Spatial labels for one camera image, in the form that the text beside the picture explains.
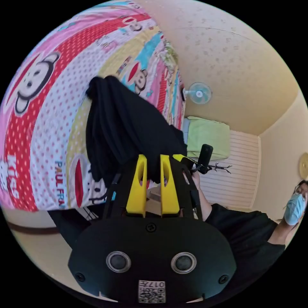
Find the face mask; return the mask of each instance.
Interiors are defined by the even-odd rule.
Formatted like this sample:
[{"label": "face mask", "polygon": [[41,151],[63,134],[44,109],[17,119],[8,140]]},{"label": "face mask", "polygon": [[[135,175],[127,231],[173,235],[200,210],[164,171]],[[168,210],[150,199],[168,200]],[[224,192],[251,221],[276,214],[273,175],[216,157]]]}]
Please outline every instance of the face mask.
[{"label": "face mask", "polygon": [[294,226],[301,218],[306,206],[303,195],[293,195],[287,203],[284,219],[288,225]]}]

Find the qr code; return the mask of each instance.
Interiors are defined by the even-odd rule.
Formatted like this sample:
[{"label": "qr code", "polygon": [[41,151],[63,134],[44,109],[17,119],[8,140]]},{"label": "qr code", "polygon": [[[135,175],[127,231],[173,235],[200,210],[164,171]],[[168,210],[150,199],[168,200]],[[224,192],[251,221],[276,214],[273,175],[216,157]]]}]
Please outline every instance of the qr code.
[{"label": "qr code", "polygon": [[140,303],[160,304],[166,302],[164,281],[139,280],[138,299]]}]

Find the bed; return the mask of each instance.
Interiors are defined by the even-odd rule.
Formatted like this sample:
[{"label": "bed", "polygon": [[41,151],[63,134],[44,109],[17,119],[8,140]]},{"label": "bed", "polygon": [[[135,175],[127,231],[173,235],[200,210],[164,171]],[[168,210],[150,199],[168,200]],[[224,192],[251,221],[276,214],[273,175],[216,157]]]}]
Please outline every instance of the bed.
[{"label": "bed", "polygon": [[82,208],[105,194],[103,180],[91,176],[85,140],[85,91],[97,75],[116,76],[182,129],[184,86],[170,42],[138,4],[99,4],[45,37],[7,89],[0,108],[2,206]]}]

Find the hand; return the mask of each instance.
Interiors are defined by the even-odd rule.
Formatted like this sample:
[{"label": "hand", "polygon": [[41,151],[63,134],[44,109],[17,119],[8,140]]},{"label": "hand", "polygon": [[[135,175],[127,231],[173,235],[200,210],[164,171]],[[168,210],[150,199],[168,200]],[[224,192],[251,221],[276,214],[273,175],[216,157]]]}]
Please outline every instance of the hand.
[{"label": "hand", "polygon": [[200,174],[199,174],[199,171],[196,171],[192,174],[192,179],[193,179],[197,189],[200,189]]}]

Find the black shirt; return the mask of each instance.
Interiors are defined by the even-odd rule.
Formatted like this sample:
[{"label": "black shirt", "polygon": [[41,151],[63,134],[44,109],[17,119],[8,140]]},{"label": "black shirt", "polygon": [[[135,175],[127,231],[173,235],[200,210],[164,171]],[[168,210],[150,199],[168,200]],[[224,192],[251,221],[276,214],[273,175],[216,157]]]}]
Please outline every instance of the black shirt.
[{"label": "black shirt", "polygon": [[283,253],[285,245],[268,242],[277,223],[259,211],[246,213],[213,204],[206,222],[227,238],[237,265],[225,289],[205,299],[210,307],[240,293],[259,279]]}]

